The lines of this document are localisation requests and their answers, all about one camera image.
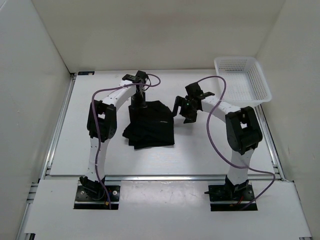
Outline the black shorts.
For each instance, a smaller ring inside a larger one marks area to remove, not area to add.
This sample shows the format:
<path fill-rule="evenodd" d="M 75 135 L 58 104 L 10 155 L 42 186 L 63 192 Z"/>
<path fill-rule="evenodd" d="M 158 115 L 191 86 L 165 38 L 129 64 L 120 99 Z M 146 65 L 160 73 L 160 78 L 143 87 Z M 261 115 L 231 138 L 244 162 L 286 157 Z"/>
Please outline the black shorts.
<path fill-rule="evenodd" d="M 161 101 L 147 101 L 144 107 L 128 107 L 129 125 L 122 136 L 135 150 L 173 146 L 174 118 L 172 111 Z"/>

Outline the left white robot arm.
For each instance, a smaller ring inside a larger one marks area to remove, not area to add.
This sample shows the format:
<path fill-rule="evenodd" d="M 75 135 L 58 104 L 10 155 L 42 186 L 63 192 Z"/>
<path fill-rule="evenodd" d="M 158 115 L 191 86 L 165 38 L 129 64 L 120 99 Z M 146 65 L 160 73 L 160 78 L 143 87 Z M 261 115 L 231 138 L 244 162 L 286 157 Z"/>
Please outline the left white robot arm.
<path fill-rule="evenodd" d="M 144 87 L 148 79 L 147 73 L 141 70 L 135 75 L 126 74 L 117 87 L 99 89 L 91 97 L 86 126 L 90 137 L 88 167 L 79 180 L 93 200 L 100 200 L 106 194 L 103 186 L 106 153 L 117 131 L 117 111 L 128 99 L 135 107 L 145 105 Z"/>

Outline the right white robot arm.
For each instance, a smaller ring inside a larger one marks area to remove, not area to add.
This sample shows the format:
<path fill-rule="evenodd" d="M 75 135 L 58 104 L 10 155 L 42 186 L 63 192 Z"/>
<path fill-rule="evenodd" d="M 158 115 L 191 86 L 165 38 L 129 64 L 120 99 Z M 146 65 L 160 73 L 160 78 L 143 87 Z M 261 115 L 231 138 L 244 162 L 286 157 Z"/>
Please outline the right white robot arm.
<path fill-rule="evenodd" d="M 215 116 L 225 123 L 227 142 L 232 149 L 229 170 L 225 177 L 224 193 L 230 200 L 238 199 L 247 187 L 248 170 L 255 149 L 263 139 L 252 107 L 238 107 L 220 100 L 212 92 L 203 92 L 197 82 L 185 87 L 187 95 L 177 96 L 173 115 L 180 114 L 184 123 L 194 123 L 198 111 Z"/>

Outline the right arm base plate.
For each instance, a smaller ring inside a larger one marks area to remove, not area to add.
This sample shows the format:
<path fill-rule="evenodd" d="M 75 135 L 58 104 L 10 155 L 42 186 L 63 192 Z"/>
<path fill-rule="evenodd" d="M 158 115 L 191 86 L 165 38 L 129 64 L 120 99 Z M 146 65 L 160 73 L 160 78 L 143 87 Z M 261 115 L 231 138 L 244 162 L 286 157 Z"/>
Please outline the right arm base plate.
<path fill-rule="evenodd" d="M 237 211 L 257 211 L 258 207 L 254 201 L 249 206 L 245 207 L 250 201 L 255 198 L 254 190 L 249 184 L 240 193 L 227 193 L 224 185 L 209 185 L 208 191 L 205 194 L 209 195 L 210 211 L 211 212 L 237 212 Z"/>

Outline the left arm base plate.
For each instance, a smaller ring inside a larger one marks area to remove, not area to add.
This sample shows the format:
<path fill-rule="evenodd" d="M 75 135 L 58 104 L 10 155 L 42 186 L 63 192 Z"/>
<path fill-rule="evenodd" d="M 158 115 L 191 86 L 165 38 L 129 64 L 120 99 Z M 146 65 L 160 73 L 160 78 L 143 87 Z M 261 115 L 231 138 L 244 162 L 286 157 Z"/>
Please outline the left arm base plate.
<path fill-rule="evenodd" d="M 120 185 L 106 185 L 105 186 L 110 202 L 108 201 L 108 196 L 103 191 L 97 196 L 93 196 L 86 190 L 82 185 L 77 186 L 73 208 L 76 210 L 118 210 L 121 195 Z"/>

